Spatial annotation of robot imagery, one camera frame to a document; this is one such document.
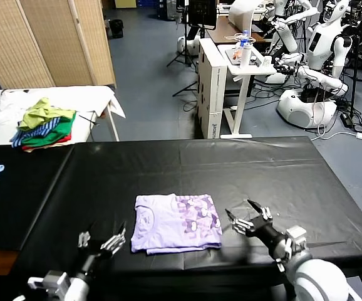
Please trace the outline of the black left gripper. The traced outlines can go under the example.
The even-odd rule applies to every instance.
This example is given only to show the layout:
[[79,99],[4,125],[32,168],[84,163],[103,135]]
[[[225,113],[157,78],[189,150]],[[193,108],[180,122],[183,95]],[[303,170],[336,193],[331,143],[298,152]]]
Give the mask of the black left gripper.
[[90,240],[89,231],[78,235],[78,255],[75,261],[75,276],[94,277],[103,262],[109,260],[126,242],[126,222],[124,221],[116,234],[106,242]]

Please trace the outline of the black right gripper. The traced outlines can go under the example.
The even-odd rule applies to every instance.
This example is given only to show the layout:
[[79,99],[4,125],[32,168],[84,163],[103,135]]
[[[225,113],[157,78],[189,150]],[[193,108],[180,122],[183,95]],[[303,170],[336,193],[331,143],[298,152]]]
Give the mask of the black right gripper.
[[250,199],[247,202],[259,214],[255,218],[246,221],[236,217],[231,211],[225,209],[232,228],[239,234],[247,237],[256,237],[265,244],[269,255],[274,260],[285,259],[287,236],[273,227],[272,214],[268,206],[261,206]]

